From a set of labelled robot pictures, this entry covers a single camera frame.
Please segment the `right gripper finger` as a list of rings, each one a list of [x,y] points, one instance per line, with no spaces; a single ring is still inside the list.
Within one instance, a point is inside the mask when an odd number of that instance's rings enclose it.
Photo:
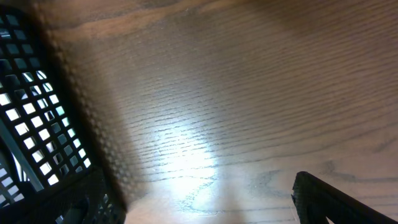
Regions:
[[[397,221],[373,210],[308,172],[298,172],[292,201],[301,224],[391,223]]]

